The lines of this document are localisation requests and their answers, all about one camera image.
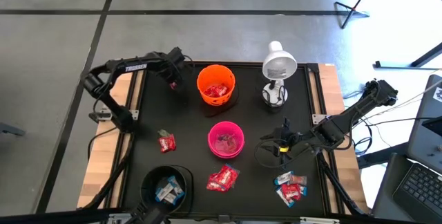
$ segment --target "laptop keyboard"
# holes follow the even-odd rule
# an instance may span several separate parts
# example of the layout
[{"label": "laptop keyboard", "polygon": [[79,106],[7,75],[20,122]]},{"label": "laptop keyboard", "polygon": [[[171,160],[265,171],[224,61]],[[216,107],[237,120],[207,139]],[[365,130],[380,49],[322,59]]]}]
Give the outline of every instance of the laptop keyboard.
[{"label": "laptop keyboard", "polygon": [[411,166],[407,176],[394,193],[394,198],[395,195],[396,202],[411,217],[419,216],[421,218],[423,215],[434,215],[433,220],[435,218],[441,220],[442,177],[422,165],[414,163]]}]

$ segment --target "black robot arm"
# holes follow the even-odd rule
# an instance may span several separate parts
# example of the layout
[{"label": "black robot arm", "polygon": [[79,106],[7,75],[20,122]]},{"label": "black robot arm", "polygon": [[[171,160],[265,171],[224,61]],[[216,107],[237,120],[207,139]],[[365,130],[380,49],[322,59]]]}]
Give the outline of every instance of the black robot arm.
[{"label": "black robot arm", "polygon": [[[398,91],[394,90],[386,81],[373,80],[367,82],[363,94],[357,103],[343,111],[320,121],[313,129],[305,133],[294,133],[289,129],[290,123],[286,119],[281,127],[274,129],[273,133],[262,137],[256,150],[263,148],[280,158],[279,165],[261,165],[270,168],[284,167],[294,161],[303,153],[314,154],[318,157],[318,164],[333,184],[336,192],[341,196],[344,204],[352,214],[365,215],[354,201],[345,192],[343,186],[334,175],[325,161],[323,149],[331,151],[338,148],[345,140],[345,136],[358,120],[377,106],[392,106],[396,103]],[[273,145],[262,145],[272,142]]]},{"label": "black robot arm", "polygon": [[[83,85],[89,94],[101,100],[111,112],[111,120],[123,132],[131,132],[134,128],[132,113],[125,106],[120,106],[110,95],[117,78],[124,73],[147,70],[162,77],[175,91],[184,87],[180,69],[185,56],[180,48],[174,48],[169,54],[152,52],[143,57],[130,59],[110,60],[104,65],[93,68],[85,76]],[[104,82],[99,76],[108,73],[109,77]]]}]

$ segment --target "gray floor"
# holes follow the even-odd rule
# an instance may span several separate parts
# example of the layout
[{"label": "gray floor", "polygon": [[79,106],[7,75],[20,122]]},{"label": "gray floor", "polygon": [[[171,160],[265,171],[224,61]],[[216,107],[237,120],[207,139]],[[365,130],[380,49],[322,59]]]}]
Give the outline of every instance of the gray floor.
[{"label": "gray floor", "polygon": [[[0,0],[0,9],[102,9],[104,1]],[[113,0],[110,8],[333,10],[334,1],[356,2]],[[442,39],[441,0],[364,0],[361,9],[372,16],[353,19],[345,30],[337,17],[108,16],[93,66],[174,46],[196,60],[262,61],[268,42],[276,39],[299,62],[336,64],[343,92],[351,93],[373,77],[386,76],[372,69],[373,61],[412,61]],[[0,135],[0,215],[31,211],[98,18],[0,15],[0,122],[27,131],[22,138]],[[87,117],[92,103],[84,94],[49,211],[76,206],[87,142],[96,128]]]}]

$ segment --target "wrapped candy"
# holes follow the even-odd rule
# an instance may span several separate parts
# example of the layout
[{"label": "wrapped candy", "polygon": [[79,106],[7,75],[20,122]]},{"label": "wrapped candy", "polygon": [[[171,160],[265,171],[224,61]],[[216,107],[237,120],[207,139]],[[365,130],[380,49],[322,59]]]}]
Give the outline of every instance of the wrapped candy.
[{"label": "wrapped candy", "polygon": [[299,185],[283,184],[281,186],[281,190],[282,190],[282,193],[284,194],[284,196],[287,199],[290,199],[290,198],[293,198],[295,200],[300,200],[301,199],[301,193],[300,193]]},{"label": "wrapped candy", "polygon": [[184,195],[184,191],[182,190],[182,188],[180,187],[180,184],[178,183],[177,179],[175,178],[175,176],[171,176],[168,179],[168,182],[170,184],[172,184],[173,186],[173,191],[175,192],[177,199],[183,197]]},{"label": "wrapped candy", "polygon": [[204,94],[209,97],[221,97],[225,95],[228,91],[228,88],[221,84],[217,86],[210,86],[208,89],[204,91]]},{"label": "wrapped candy", "polygon": [[231,154],[236,151],[238,145],[234,135],[218,135],[215,141],[215,149],[220,152]]},{"label": "wrapped candy", "polygon": [[218,174],[218,173],[214,173],[214,174],[211,174],[211,175],[209,176],[209,182],[207,183],[206,189],[208,189],[208,190],[214,190],[214,191],[219,191],[219,192],[225,192],[225,191],[227,191],[227,189],[225,189],[225,188],[222,187],[221,185],[219,185],[219,184],[213,182],[213,179],[215,178],[215,176],[216,176],[217,174]]},{"label": "wrapped candy", "polygon": [[160,138],[158,138],[158,142],[161,147],[160,151],[162,153],[166,153],[167,151],[175,151],[177,147],[175,143],[175,136],[163,129],[159,130],[158,134],[161,136]]},{"label": "wrapped candy", "polygon": [[175,143],[175,137],[173,136],[173,134],[171,134],[169,137],[158,138],[158,142],[161,146],[160,151],[162,153],[166,153],[168,151],[175,151],[177,147]]},{"label": "wrapped candy", "polygon": [[164,200],[168,203],[172,203],[173,205],[175,205],[177,203],[178,197],[173,193],[169,193],[164,197]]},{"label": "wrapped candy", "polygon": [[299,192],[303,195],[306,196],[307,195],[307,186],[299,186]]},{"label": "wrapped candy", "polygon": [[306,176],[295,176],[295,175],[292,175],[290,177],[289,184],[307,185],[307,177]]},{"label": "wrapped candy", "polygon": [[234,169],[228,164],[225,164],[222,166],[220,172],[211,174],[209,176],[209,182],[206,188],[209,190],[225,192],[233,187],[239,174],[240,171]]},{"label": "wrapped candy", "polygon": [[279,175],[275,180],[275,185],[281,185],[288,181],[290,181],[290,178],[294,175],[293,171],[289,171],[287,173],[284,173],[282,175]]},{"label": "wrapped candy", "polygon": [[284,196],[284,193],[282,192],[282,187],[279,187],[276,190],[276,193],[279,195],[279,197],[281,197],[282,201],[287,205],[287,207],[292,207],[295,204],[295,201],[291,198],[286,198]]},{"label": "wrapped candy", "polygon": [[168,183],[164,188],[159,187],[155,193],[155,200],[160,202],[164,197],[167,196],[173,190],[172,184]]}]

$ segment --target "red candy wrapper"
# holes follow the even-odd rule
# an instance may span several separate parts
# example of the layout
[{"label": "red candy wrapper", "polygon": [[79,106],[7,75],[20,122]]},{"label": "red candy wrapper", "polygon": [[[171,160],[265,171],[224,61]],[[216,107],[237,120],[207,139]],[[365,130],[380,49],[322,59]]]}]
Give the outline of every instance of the red candy wrapper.
[{"label": "red candy wrapper", "polygon": [[204,94],[209,97],[221,97],[225,95],[228,91],[228,88],[221,84],[217,86],[210,86],[208,89],[204,91]]},{"label": "red candy wrapper", "polygon": [[225,192],[227,189],[223,188],[221,185],[215,183],[213,179],[218,175],[218,173],[211,174],[209,176],[209,182],[207,183],[206,189],[215,190],[219,192]]},{"label": "red candy wrapper", "polygon": [[215,149],[223,153],[232,154],[236,151],[238,145],[233,135],[218,135],[215,141]]},{"label": "red candy wrapper", "polygon": [[173,134],[170,134],[167,137],[158,138],[158,142],[161,146],[160,151],[162,153],[166,153],[168,151],[175,151],[175,148],[177,147],[175,144],[175,137],[173,136]]},{"label": "red candy wrapper", "polygon": [[239,174],[240,171],[234,169],[232,166],[223,165],[220,172],[209,176],[209,182],[207,183],[206,188],[209,190],[225,192],[233,187]]},{"label": "red candy wrapper", "polygon": [[282,194],[289,200],[290,198],[299,200],[301,199],[301,191],[299,185],[287,185],[283,184],[281,186]]}]

